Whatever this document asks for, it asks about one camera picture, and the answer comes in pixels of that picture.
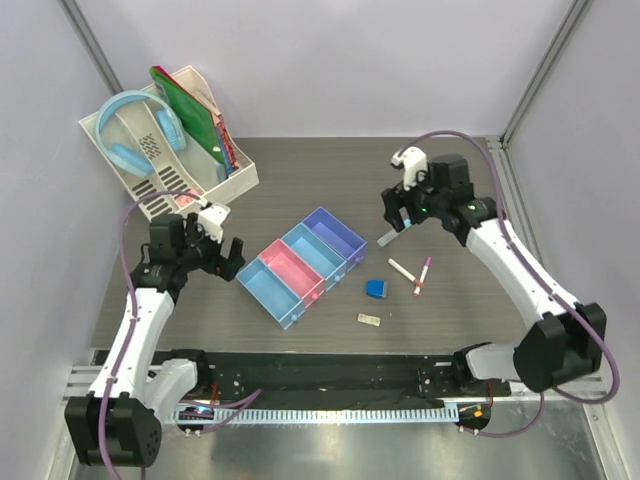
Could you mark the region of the clear pen blue cap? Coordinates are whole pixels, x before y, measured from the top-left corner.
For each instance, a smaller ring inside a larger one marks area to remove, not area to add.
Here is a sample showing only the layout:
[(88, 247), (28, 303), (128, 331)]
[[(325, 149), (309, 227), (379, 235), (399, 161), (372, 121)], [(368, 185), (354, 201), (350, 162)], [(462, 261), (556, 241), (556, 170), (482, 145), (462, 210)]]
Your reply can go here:
[(377, 245), (380, 246), (380, 247), (385, 247), (386, 245), (391, 243), (394, 239), (396, 239), (401, 233), (403, 233), (405, 230), (409, 229), (411, 226), (412, 226), (411, 221), (409, 219), (405, 219), (403, 221), (403, 227), (401, 228), (400, 231), (396, 231), (395, 229), (391, 229), (390, 231), (388, 231), (387, 233), (382, 235), (377, 240)]

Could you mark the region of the pink bin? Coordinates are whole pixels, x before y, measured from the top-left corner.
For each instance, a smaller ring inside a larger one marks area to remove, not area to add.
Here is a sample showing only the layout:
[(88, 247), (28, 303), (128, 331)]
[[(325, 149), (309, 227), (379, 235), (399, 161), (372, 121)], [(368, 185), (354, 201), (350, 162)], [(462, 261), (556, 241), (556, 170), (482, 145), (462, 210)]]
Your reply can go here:
[(325, 290), (325, 280), (284, 241), (276, 239), (259, 258), (308, 308)]

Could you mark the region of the white marker red cap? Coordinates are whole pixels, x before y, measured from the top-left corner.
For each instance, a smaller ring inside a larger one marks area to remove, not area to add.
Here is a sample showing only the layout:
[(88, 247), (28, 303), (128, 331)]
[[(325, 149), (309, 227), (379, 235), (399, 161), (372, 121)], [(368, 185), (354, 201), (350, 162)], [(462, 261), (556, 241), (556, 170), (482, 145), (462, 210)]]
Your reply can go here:
[(401, 266), (397, 261), (395, 261), (392, 258), (388, 259), (388, 264), (394, 268), (397, 272), (399, 272), (404, 278), (406, 278), (407, 280), (409, 280), (412, 284), (414, 284), (417, 287), (422, 288), (423, 287), (423, 283), (417, 279), (411, 272), (409, 272), (406, 268), (404, 268), (403, 266)]

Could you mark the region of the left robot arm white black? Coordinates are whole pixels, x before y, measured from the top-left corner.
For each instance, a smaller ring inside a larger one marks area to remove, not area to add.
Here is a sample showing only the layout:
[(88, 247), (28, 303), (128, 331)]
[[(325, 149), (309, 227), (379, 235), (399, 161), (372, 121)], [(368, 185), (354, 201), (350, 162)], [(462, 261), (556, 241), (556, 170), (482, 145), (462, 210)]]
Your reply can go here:
[(83, 465), (146, 468), (156, 460), (174, 410), (187, 395), (205, 397), (213, 375), (201, 351), (189, 350), (149, 373), (160, 334), (190, 273), (201, 270), (225, 281), (245, 260), (234, 238), (222, 255), (228, 206), (214, 203), (187, 216), (162, 214), (149, 225), (141, 260), (127, 269), (127, 300), (107, 359), (86, 394), (71, 397), (64, 417)]

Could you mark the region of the purple bin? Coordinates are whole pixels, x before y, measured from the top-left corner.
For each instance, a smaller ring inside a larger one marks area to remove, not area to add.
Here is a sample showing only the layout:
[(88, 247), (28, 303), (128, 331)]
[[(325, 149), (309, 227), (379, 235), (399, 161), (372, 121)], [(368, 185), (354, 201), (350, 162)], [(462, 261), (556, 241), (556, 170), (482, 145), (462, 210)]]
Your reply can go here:
[(314, 210), (303, 224), (346, 261), (348, 271), (364, 259), (367, 242), (324, 207)]

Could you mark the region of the light blue bin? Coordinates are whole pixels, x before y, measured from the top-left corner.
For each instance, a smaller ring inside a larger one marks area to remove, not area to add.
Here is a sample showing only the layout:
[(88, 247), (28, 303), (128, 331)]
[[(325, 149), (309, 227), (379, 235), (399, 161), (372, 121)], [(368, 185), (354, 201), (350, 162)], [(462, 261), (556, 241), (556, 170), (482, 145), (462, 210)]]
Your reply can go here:
[(242, 269), (236, 279), (283, 330), (305, 312), (302, 299), (259, 258)]
[(303, 223), (297, 224), (282, 240), (324, 279), (326, 292), (346, 274), (346, 260)]

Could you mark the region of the white marker pink cap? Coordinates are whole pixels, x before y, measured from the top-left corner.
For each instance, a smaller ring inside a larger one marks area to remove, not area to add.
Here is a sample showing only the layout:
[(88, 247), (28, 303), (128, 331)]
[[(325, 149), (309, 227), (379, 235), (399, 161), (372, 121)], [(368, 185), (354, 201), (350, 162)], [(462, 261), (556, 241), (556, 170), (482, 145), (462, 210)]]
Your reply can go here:
[(426, 276), (427, 276), (429, 267), (431, 265), (431, 261), (432, 261), (432, 257), (429, 256), (426, 258), (424, 262), (424, 265), (421, 269), (420, 276), (419, 276), (419, 283), (415, 285), (415, 288), (413, 290), (414, 297), (418, 297), (421, 291), (424, 289), (424, 281), (426, 280)]

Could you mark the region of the blue pencil sharpener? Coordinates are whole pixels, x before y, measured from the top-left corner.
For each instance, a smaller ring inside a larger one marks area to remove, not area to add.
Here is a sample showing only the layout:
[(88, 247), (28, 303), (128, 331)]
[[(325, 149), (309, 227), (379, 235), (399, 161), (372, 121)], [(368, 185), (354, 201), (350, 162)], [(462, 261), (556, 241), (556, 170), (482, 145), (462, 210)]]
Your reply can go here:
[(388, 284), (384, 280), (372, 279), (366, 283), (365, 293), (374, 299), (384, 299), (387, 295)]

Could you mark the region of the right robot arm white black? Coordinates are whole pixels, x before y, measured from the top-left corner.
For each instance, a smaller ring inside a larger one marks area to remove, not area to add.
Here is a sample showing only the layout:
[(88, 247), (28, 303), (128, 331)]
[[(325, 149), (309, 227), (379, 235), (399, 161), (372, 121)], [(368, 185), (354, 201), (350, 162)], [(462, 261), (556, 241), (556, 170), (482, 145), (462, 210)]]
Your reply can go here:
[(540, 393), (597, 372), (606, 315), (560, 287), (517, 238), (503, 209), (478, 197), (466, 159), (457, 154), (429, 160), (410, 147), (391, 159), (402, 180), (385, 189), (384, 218), (395, 231), (436, 218), (443, 229), (494, 275), (529, 329), (515, 346), (491, 342), (456, 354), (451, 371), (457, 391), (472, 395), (489, 379), (518, 380)]

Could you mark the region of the tan eraser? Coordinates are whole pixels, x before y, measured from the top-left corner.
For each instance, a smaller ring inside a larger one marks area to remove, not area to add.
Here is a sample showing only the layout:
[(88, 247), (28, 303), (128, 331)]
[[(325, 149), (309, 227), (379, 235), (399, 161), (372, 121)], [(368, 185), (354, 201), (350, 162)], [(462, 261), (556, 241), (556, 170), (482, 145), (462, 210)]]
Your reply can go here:
[(362, 324), (379, 327), (381, 324), (381, 319), (376, 316), (367, 315), (364, 313), (359, 313), (357, 316), (357, 321)]

